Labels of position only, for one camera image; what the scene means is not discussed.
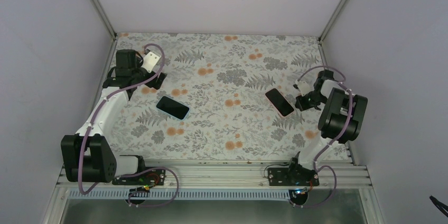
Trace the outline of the aluminium mounting rail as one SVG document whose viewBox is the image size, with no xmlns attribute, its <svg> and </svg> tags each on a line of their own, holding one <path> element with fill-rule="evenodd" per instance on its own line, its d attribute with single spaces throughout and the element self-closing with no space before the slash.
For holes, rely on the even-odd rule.
<svg viewBox="0 0 448 224">
<path fill-rule="evenodd" d="M 151 167 L 167 167 L 178 177 L 182 189 L 267 189 L 269 181 L 266 166 L 270 162 L 198 161 L 198 160 L 147 160 Z M 354 166 L 349 162 L 326 162 L 329 169 L 319 172 L 315 189 L 371 189 L 372 182 L 366 166 Z"/>
</svg>

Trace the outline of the floral patterned table mat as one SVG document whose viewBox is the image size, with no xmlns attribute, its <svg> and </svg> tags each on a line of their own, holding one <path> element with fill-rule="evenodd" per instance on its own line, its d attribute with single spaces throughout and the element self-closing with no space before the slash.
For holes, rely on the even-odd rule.
<svg viewBox="0 0 448 224">
<path fill-rule="evenodd" d="M 166 55 L 159 90 L 140 86 L 121 110 L 108 143 L 147 159 L 283 161 L 318 139 L 319 111 L 286 117 L 265 94 L 277 89 L 291 104 L 297 79 L 313 83 L 322 63 L 310 36 L 121 33 L 116 48 Z M 186 106 L 185 120 L 156 108 L 168 96 Z"/>
</svg>

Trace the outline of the phone in blue case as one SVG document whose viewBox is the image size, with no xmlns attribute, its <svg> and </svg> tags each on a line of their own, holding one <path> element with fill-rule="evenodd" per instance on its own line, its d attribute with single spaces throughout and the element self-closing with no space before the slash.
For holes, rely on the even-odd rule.
<svg viewBox="0 0 448 224">
<path fill-rule="evenodd" d="M 190 107 L 168 96 L 161 97 L 156 104 L 156 108 L 178 120 L 185 120 L 190 112 Z"/>
</svg>

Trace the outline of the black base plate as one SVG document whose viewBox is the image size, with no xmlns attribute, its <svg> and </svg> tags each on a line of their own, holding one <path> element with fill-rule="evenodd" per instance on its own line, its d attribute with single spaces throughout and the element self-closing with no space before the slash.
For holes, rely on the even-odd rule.
<svg viewBox="0 0 448 224">
<path fill-rule="evenodd" d="M 317 173 L 299 168 L 292 170 L 286 167 L 270 167 L 267 169 L 270 186 L 319 186 Z"/>
<path fill-rule="evenodd" d="M 163 185 L 166 171 L 157 169 L 134 177 L 119 177 L 112 180 L 113 185 L 154 186 Z"/>
</svg>

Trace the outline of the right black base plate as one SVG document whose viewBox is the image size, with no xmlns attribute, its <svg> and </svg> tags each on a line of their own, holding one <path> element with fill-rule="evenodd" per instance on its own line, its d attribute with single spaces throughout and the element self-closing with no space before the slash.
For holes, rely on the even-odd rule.
<svg viewBox="0 0 448 224">
<path fill-rule="evenodd" d="M 270 186 L 319 186 L 317 173 L 299 168 L 292 170 L 286 167 L 270 167 L 267 169 Z"/>
</svg>

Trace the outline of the black object at right edge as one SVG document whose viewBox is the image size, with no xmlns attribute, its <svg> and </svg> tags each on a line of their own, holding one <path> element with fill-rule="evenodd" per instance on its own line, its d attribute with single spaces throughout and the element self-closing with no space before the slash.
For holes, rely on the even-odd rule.
<svg viewBox="0 0 448 224">
<path fill-rule="evenodd" d="M 429 197 L 431 203 L 446 217 L 448 217 L 447 205 L 439 201 L 436 197 L 430 195 Z"/>
</svg>

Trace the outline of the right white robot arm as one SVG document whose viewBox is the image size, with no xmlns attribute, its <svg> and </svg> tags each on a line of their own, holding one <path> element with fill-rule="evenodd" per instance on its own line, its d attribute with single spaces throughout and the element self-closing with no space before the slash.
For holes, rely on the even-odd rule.
<svg viewBox="0 0 448 224">
<path fill-rule="evenodd" d="M 318 110 L 320 105 L 324 106 L 318 121 L 320 137 L 291 158 L 286 171 L 287 181 L 291 185 L 300 185 L 305 179 L 317 175 L 318 164 L 335 147 L 358 137 L 368 99 L 354 94 L 342 81 L 335 80 L 334 72 L 329 69 L 320 71 L 312 86 L 298 79 L 294 88 L 300 92 L 295 103 L 300 111 Z"/>
</svg>

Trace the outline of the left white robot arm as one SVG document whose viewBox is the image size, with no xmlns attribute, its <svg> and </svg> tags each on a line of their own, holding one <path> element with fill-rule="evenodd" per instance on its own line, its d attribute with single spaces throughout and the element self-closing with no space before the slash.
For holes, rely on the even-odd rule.
<svg viewBox="0 0 448 224">
<path fill-rule="evenodd" d="M 141 55 L 136 50 L 123 49 L 116 52 L 115 59 L 93 112 L 75 134 L 66 135 L 61 141 L 64 169 L 70 182 L 106 183 L 123 175 L 133 184 L 146 180 L 142 157 L 114 153 L 107 139 L 139 86 L 161 86 L 166 74 L 154 68 L 164 65 L 164 57 L 152 51 Z"/>
</svg>

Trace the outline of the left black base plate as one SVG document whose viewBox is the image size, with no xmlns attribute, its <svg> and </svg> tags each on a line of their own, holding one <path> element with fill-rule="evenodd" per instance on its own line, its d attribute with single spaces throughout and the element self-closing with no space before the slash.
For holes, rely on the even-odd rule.
<svg viewBox="0 0 448 224">
<path fill-rule="evenodd" d="M 154 186 L 163 185 L 166 171 L 157 169 L 134 177 L 119 177 L 112 180 L 113 185 Z"/>
</svg>

